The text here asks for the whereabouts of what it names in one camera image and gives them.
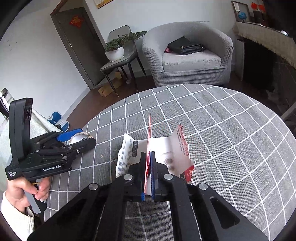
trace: blue globe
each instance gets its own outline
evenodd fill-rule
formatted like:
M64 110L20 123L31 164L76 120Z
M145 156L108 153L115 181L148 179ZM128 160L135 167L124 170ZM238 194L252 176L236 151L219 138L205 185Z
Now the blue globe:
M242 12L242 11L239 11L239 12L237 13L237 15L238 15L238 17L239 17L241 20L243 20L243 21L245 21L245 20L247 19L247 15L246 15L244 12Z

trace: human hand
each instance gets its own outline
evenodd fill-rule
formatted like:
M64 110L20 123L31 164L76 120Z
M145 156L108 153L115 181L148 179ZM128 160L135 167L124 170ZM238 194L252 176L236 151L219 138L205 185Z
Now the human hand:
M30 206L30 203L24 193L24 190L28 193L35 195L35 198L40 201L44 201L48 198L50 188L50 177L45 177L39 184L39 190L32 183L30 183L24 177L8 181L8 186L5 192L7 200L20 212L25 213L26 207Z

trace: round table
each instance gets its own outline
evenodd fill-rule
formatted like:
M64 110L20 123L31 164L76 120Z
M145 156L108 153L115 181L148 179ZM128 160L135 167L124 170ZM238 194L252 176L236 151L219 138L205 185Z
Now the round table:
M96 147L72 171L54 176L47 220L89 183L115 179L123 135L169 136L181 123L196 161L193 184L205 182L273 240L296 207L296 140L273 111L243 93L210 85L158 87L108 107L83 128ZM167 203L128 203L124 240L173 240Z

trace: black bag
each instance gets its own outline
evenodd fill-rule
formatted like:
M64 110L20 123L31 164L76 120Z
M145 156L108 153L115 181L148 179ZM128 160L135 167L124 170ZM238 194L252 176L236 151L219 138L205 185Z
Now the black bag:
M206 50L201 44L193 44L184 36L168 44L168 48L179 55L187 55Z

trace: seat cushion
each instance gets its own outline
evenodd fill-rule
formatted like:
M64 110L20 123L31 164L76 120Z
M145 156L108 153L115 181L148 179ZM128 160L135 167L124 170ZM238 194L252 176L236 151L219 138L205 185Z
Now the seat cushion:
M163 54L163 70L165 72L210 69L220 66L221 58L209 50L188 55Z

